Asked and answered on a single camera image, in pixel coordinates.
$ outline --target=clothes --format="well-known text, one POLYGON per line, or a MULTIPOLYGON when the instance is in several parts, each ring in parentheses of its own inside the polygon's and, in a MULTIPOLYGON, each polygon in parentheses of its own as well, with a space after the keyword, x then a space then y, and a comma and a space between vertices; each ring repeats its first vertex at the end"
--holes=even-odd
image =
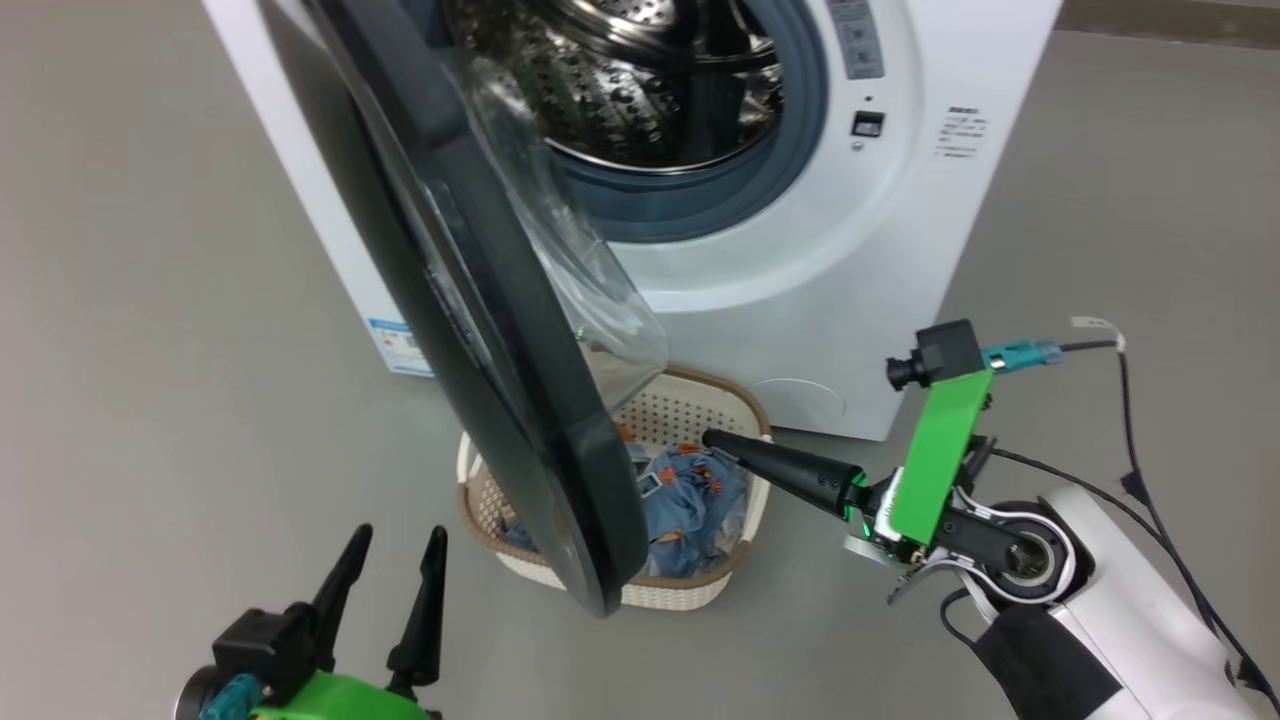
MULTIPOLYGON (((653 473, 662 488, 644 498, 649 559, 640 575, 692 578, 714 571, 742 537, 746 480, 742 471, 682 443, 660 452, 643 474, 653 473)), ((524 524, 504 533, 508 543, 538 552, 524 524)))

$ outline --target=open door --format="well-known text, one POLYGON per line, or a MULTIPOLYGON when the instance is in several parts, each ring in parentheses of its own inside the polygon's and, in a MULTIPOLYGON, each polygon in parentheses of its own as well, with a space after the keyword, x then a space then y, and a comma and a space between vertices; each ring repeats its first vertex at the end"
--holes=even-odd
POLYGON ((609 413, 664 369, 666 334, 499 68, 428 49, 396 0, 314 15, 407 231, 366 234, 370 255, 532 541, 607 615, 648 555, 609 413))

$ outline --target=black cable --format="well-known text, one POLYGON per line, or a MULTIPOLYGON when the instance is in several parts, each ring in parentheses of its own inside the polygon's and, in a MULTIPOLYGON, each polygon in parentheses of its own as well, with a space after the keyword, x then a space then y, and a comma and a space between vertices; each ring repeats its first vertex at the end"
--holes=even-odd
POLYGON ((1082 488, 1092 492, 1093 495, 1101 497, 1102 500, 1110 502, 1111 505, 1115 505, 1120 510, 1124 510, 1125 515, 1128 515, 1130 519, 1133 519, 1134 523, 1138 523, 1138 525, 1143 530, 1147 530, 1148 536, 1156 538, 1156 542, 1160 543, 1160 547, 1165 548, 1166 551, 1169 550, 1169 547, 1165 544, 1165 538, 1161 537, 1161 534, 1156 532, 1156 528, 1151 527, 1151 523, 1147 523, 1147 520, 1142 515, 1138 515, 1137 510, 1134 510, 1133 507, 1129 507, 1120 498, 1117 498, 1116 496, 1108 493, 1107 491, 1105 491, 1105 489, 1102 489, 1102 488, 1100 488, 1100 487, 1097 487, 1094 484, 1087 483, 1087 482, 1082 480, 1080 478, 1076 478, 1075 475, 1064 473, 1062 470, 1059 470, 1057 468, 1055 468, 1052 465, 1047 465, 1044 462, 1041 462, 1039 460, 1033 460, 1030 457, 1027 457, 1025 455, 1019 455, 1016 452, 1010 452, 1010 451, 1007 451, 1007 450, 1005 450, 1002 447, 993 448, 991 451, 991 454, 996 455, 998 457, 1004 457, 1005 460, 1012 460, 1014 462, 1021 462, 1023 465, 1027 465, 1027 466, 1030 466, 1030 468, 1036 468, 1037 470, 1048 473, 1051 475, 1057 475, 1059 478, 1062 478, 1064 480, 1066 480, 1069 483, 1080 486, 1082 488))
POLYGON ((1116 341, 1114 340, 1087 340, 1084 342, 1068 342, 1057 346, 1062 352, 1074 352, 1076 350, 1096 350, 1098 347, 1115 347, 1116 341))
POLYGON ((963 642, 964 644, 969 646, 969 650, 974 650, 973 641, 969 639, 960 630, 955 629, 955 625, 952 625, 951 620, 947 618, 947 610, 956 601, 964 600, 966 597, 969 597, 969 591, 965 589, 965 588, 960 588, 960 589, 955 591, 954 593, 948 594, 947 597, 942 598, 942 605, 938 607, 938 618, 942 619, 942 626, 946 628, 947 632, 951 633, 952 637, 955 637, 955 639, 957 639, 957 641, 963 642))
POLYGON ((1201 589, 1199 583, 1196 582, 1196 578, 1192 575, 1190 569, 1187 566, 1185 562, 1183 562, 1183 557, 1181 555, 1179 555, 1178 548, 1174 547, 1174 541, 1169 536, 1169 530, 1165 529, 1165 523, 1164 520, 1160 519, 1160 512, 1156 511, 1156 503, 1151 498, 1151 493, 1147 489, 1147 483, 1143 479, 1142 470, 1138 466, 1138 451, 1135 450, 1133 442, 1133 398, 1130 397, 1129 393, 1129 359, 1125 357, 1124 352, 1120 352, 1119 356, 1120 356, 1120 395, 1124 410, 1124 441, 1125 441, 1125 448, 1129 451, 1129 466, 1132 468, 1130 474, 1125 478, 1125 480, 1132 480, 1132 482, 1124 483, 1124 480, 1121 480, 1121 483, 1125 484, 1125 489, 1129 489, 1132 495, 1135 495, 1135 497, 1138 497, 1138 500, 1143 505, 1146 505, 1147 511, 1151 514, 1152 521, 1156 524, 1156 529, 1160 530, 1160 534, 1164 536, 1165 538, 1164 542, 1165 551, 1167 551, 1169 556, 1174 560, 1174 566, 1178 568, 1178 573, 1183 577, 1183 582, 1185 582, 1187 587, 1190 588, 1192 596, 1196 598, 1196 605, 1199 609, 1201 615, 1207 616, 1204 624, 1208 625, 1210 630, 1212 630, 1213 626, 1216 625, 1217 629, 1222 632, 1222 635, 1226 637, 1226 642, 1230 643, 1231 647, 1235 650, 1236 655, 1240 656, 1240 669, 1236 675, 1245 682, 1245 685, 1265 694, 1267 700, 1271 702, 1271 707, 1276 711, 1276 715, 1280 715, 1280 698, 1276 697, 1275 691, 1271 688, 1271 682, 1267 680, 1266 675, 1262 674, 1262 669, 1258 666, 1257 662, 1254 662, 1253 657, 1248 653, 1248 651, 1244 650, 1244 646, 1240 644, 1240 641, 1235 638, 1235 633, 1233 633, 1231 629, 1226 626, 1226 623, 1222 621, 1222 616, 1217 614, 1217 610, 1213 610, 1213 606, 1208 602, 1208 597, 1204 594, 1204 591, 1201 589))
MULTIPOLYGON (((1070 343, 1061 345, 1059 347, 1062 350, 1062 352, 1074 352, 1076 350, 1094 350, 1094 348, 1101 348, 1101 347, 1116 347, 1116 345, 1117 343, 1116 343, 1115 340, 1098 340, 1098 341, 1087 341, 1087 342, 1070 342, 1070 343)), ((1231 646, 1233 650, 1235 650, 1236 655, 1240 656, 1240 669, 1239 669, 1236 676, 1239 679, 1244 680, 1244 683, 1245 683, 1247 687, 1249 687, 1252 689, 1256 689, 1256 691, 1261 692, 1263 696, 1266 696, 1267 701, 1271 702, 1271 707, 1276 711, 1276 715, 1280 715, 1280 698, 1276 697, 1276 693, 1272 689, 1271 683, 1267 680, 1266 675, 1262 674, 1262 669, 1258 667, 1258 664, 1253 660, 1253 657, 1248 653, 1248 651, 1244 650, 1244 646, 1240 644, 1240 641, 1238 641, 1235 638, 1235 633, 1233 633, 1231 629, 1226 626, 1226 623, 1222 621, 1222 616, 1219 615, 1217 610, 1215 610, 1213 606, 1208 602, 1208 597, 1204 594, 1204 591, 1201 589, 1199 583, 1196 582, 1196 578, 1192 575, 1190 569, 1183 561, 1181 555, 1178 552, 1178 548, 1174 546, 1174 541, 1169 536, 1169 530, 1165 528, 1165 523, 1160 518, 1160 512, 1156 511, 1156 503, 1152 501, 1151 493, 1147 491, 1147 483, 1143 479, 1142 470, 1140 470, 1140 468, 1138 465, 1138 451, 1137 451, 1135 443, 1133 441, 1133 398, 1130 397, 1130 392, 1129 392, 1129 359, 1125 357, 1125 354, 1123 351, 1119 352, 1117 355, 1119 355, 1119 359, 1120 359, 1120 396, 1121 396, 1121 404, 1123 404, 1123 411, 1124 411, 1124 439, 1125 439, 1125 450, 1129 454, 1129 468, 1130 468, 1129 474, 1120 479, 1120 484, 1124 487, 1124 489, 1125 489, 1126 493, 1129 493, 1130 496, 1133 496, 1135 500, 1138 500, 1138 502, 1140 502, 1143 505, 1143 507, 1147 509, 1147 512, 1151 514, 1151 520, 1152 520, 1152 523, 1155 523, 1155 527, 1152 527, 1151 524, 1148 524, 1142 518, 1142 515, 1138 515, 1138 512, 1134 511, 1133 507, 1129 507, 1128 505, 1125 505, 1124 502, 1121 502, 1115 496, 1107 493, 1106 491, 1103 491, 1103 489, 1101 489, 1101 488, 1098 488, 1096 486, 1092 486, 1092 484, 1082 480, 1080 478, 1076 478, 1074 475, 1064 473, 1062 470, 1059 470, 1057 468, 1053 468, 1052 465, 1047 465, 1044 462, 1041 462, 1039 460, 1033 460, 1033 459, 1027 457, 1024 455, 1019 455, 1016 452, 1010 452, 1010 451, 1004 450, 1004 448, 995 448, 995 450, 991 451, 991 454, 996 455, 998 457, 1004 457, 1006 460, 1012 460, 1015 462, 1021 462, 1021 464, 1028 465, 1030 468, 1036 468, 1037 470, 1042 470, 1042 471, 1048 473, 1051 475, 1056 475, 1056 477, 1059 477, 1059 478, 1061 478, 1061 479, 1064 479, 1064 480, 1066 480, 1069 483, 1074 483, 1076 486, 1080 486, 1084 489, 1087 489, 1087 491, 1092 492, 1093 495, 1098 496, 1100 498, 1102 498, 1102 500, 1110 502, 1111 505, 1119 507, 1126 515, 1129 515, 1130 519, 1133 519, 1135 523, 1138 523, 1138 525, 1143 530, 1146 530, 1147 534, 1149 534, 1151 537, 1153 537, 1156 539, 1156 542, 1160 543, 1160 547, 1162 547, 1165 550, 1165 552, 1169 553, 1169 557, 1174 561, 1174 566, 1178 568, 1178 574, 1180 574, 1183 577, 1183 582, 1187 583, 1187 587, 1192 592, 1192 598, 1196 601, 1196 609, 1199 611, 1201 618, 1204 620, 1204 625, 1211 632, 1215 628, 1217 630, 1220 630, 1222 633, 1222 635, 1226 637, 1226 642, 1231 646)), ((943 615, 943 618, 942 618, 942 620, 943 620, 943 624, 947 625, 947 630, 950 630, 951 634, 955 635, 957 633, 946 621, 946 607, 947 607, 947 605, 948 605, 948 602, 943 601, 943 606, 942 606, 942 615, 943 615)))

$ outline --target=door glass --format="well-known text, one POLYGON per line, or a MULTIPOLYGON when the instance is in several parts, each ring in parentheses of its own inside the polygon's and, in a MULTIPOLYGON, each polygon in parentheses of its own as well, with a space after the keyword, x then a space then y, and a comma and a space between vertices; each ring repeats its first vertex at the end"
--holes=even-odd
MULTIPOLYGON (((499 169, 507 199, 529 233, 573 334, 612 413, 667 368, 667 334, 591 225, 547 147, 516 81, 490 60, 438 51, 471 124, 499 169)), ((428 183, 440 201, 440 190, 428 183)), ((442 213, 448 223, 449 213, 442 213)), ((466 232, 448 223, 457 237, 466 232)))

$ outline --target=laundry basket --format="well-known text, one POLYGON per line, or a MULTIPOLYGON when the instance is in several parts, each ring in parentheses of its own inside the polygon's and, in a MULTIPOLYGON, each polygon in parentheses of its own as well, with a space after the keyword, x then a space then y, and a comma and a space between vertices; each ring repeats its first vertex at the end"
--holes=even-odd
MULTIPOLYGON (((636 441, 663 446, 699 442, 703 430, 717 428, 748 437, 772 439, 769 424, 755 400, 737 387, 701 373, 668 369, 631 400, 614 420, 635 433, 636 441)), ((498 560, 530 580, 564 589, 540 555, 506 542, 502 518, 511 510, 484 459, 462 436, 458 446, 458 500, 467 529, 498 560)), ((654 610, 698 610, 724 589, 733 570, 746 557, 764 515, 769 484, 748 474, 746 519, 742 539, 716 571, 696 578, 634 578, 622 588, 622 603, 654 610)))

